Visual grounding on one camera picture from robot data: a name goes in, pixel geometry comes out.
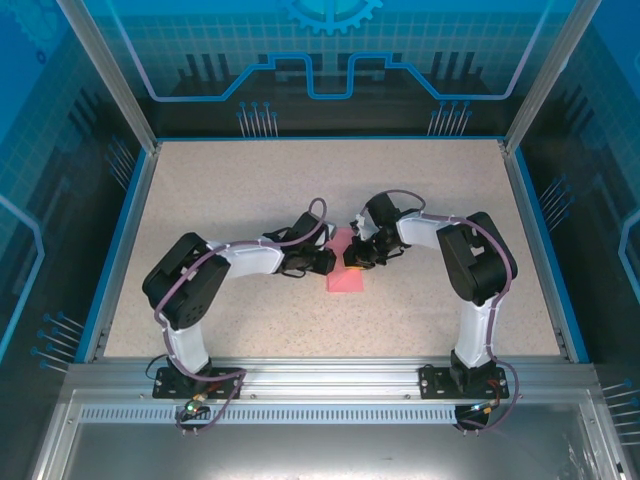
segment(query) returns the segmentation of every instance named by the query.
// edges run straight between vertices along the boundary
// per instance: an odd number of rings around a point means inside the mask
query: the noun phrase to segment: beige work surface
[[[178,238],[254,239],[291,226],[315,196],[347,226],[371,196],[417,192],[426,211],[493,218],[518,262],[494,338],[497,354],[558,354],[511,187],[494,140],[168,142],[162,147],[106,356],[165,351],[141,290]],[[401,208],[415,200],[393,196]],[[325,278],[254,275],[225,282],[202,320],[212,356],[448,355],[460,302],[440,252],[414,247],[363,273],[365,291],[326,292]]]

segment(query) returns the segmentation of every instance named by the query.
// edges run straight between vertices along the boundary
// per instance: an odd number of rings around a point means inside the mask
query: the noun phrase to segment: robotic arm
[[[265,233],[249,245],[223,249],[203,263],[171,297],[162,309],[168,322],[168,337],[175,359],[192,374],[210,376],[211,365],[205,348],[200,320],[213,302],[224,280],[257,273],[301,278],[310,271],[327,275],[335,265],[335,254],[325,249],[335,234],[335,225],[324,222],[307,240],[295,240],[310,233],[320,219],[303,213],[293,227]],[[169,289],[194,262],[222,244],[207,242],[187,233],[169,250],[147,275],[142,290],[154,309]]]
[[[369,200],[366,210],[373,224],[363,216],[364,210],[351,223],[355,236],[344,253],[345,266],[370,269],[386,265],[413,245],[440,250],[451,286],[463,301],[460,333],[451,352],[449,373],[461,393],[484,387],[496,373],[486,345],[487,338],[491,339],[489,345],[493,338],[489,321],[493,299],[507,281],[502,258],[470,226],[446,217],[424,215],[416,209],[401,212],[386,193]],[[467,219],[498,242],[515,278],[516,262],[489,215],[479,212]]]

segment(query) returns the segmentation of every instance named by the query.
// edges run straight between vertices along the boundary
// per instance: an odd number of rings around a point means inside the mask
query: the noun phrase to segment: pink sponge
[[[344,266],[342,254],[351,245],[353,231],[348,227],[338,228],[335,237],[327,243],[327,247],[336,254],[336,266],[327,275],[327,292],[329,293],[354,293],[363,292],[362,271]]]

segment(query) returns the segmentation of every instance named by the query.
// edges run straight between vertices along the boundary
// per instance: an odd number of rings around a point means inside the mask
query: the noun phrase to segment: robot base
[[[228,373],[237,372],[237,368],[211,368],[207,375],[210,377],[217,377],[219,375],[226,375]],[[203,392],[203,385],[206,386],[204,390],[207,392],[208,399],[226,400],[231,395],[231,391],[234,387],[234,382],[237,379],[226,380],[219,383],[200,383],[185,381],[185,376],[182,375],[174,368],[163,367],[159,368],[156,372],[156,381],[153,387],[153,398],[164,399],[183,399],[187,400],[193,398],[194,395]],[[233,397],[239,398],[240,391]]]
[[[500,398],[509,398],[509,386],[504,369],[492,369],[491,376],[486,380],[496,380],[500,385]],[[450,367],[425,365],[418,369],[418,382],[420,397],[423,400],[492,400],[496,397],[495,390],[486,382],[461,392],[451,378]]]

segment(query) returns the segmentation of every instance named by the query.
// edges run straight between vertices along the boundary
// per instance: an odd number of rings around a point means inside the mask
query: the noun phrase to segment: aluminum frame
[[[140,145],[155,153],[158,140],[87,7],[82,0],[56,1]]]
[[[566,67],[573,50],[591,23],[591,19],[600,6],[600,2],[601,0],[578,0],[573,7],[531,89],[527,93],[524,102],[522,102],[520,110],[518,110],[509,127],[509,131],[505,136],[505,145],[508,153],[515,153],[520,145],[547,95],[549,95],[556,80]]]
[[[545,253],[540,229],[536,223],[533,207],[527,195],[524,177],[516,160],[515,152],[507,152],[506,149],[503,149],[503,159],[516,206],[520,213],[520,220],[524,227],[524,233],[531,249],[531,257],[538,273],[542,294],[549,310],[549,318],[562,339],[562,341],[558,342],[558,345],[561,351],[564,350],[566,352],[570,361],[577,363],[579,358],[574,339],[571,336],[567,316],[551,269],[551,263]]]
[[[628,477],[631,475],[620,455],[619,444],[611,440],[615,438],[615,430],[593,365],[570,364],[557,357],[506,359],[518,370],[522,404],[578,406],[585,440],[594,453],[600,478],[621,478],[618,464]],[[448,362],[447,357],[214,359],[217,366],[241,366],[249,371],[241,398],[234,404],[288,405],[301,409],[335,403],[347,409],[385,405],[391,410],[407,405],[461,404],[463,402],[453,400],[421,400],[419,396],[417,369],[426,363],[440,366]],[[147,359],[110,360],[70,366],[33,479],[62,478],[73,453],[78,426],[83,422],[83,407],[114,405],[144,409],[182,403],[150,397],[153,381],[144,376],[147,363]],[[118,419],[114,423],[135,422]],[[173,427],[166,432],[178,434]]]
[[[111,323],[113,322],[113,317],[115,316],[118,299],[127,273],[127,266],[133,251],[136,233],[138,232],[140,219],[142,218],[147,196],[149,195],[153,174],[155,172],[156,165],[158,164],[159,154],[160,147],[158,147],[154,153],[147,154],[145,156],[143,159],[144,164],[142,165],[142,170],[140,172],[140,178],[137,183],[130,187],[135,189],[133,192],[133,199],[127,214],[127,219],[124,224],[122,237],[118,244],[113,265],[109,272],[103,301],[100,304],[100,308],[96,316],[95,326],[91,331],[89,347],[87,348],[84,357],[81,359],[83,362],[91,362],[96,357],[99,358],[104,350],[105,345],[101,343],[100,340],[103,339],[106,341]]]

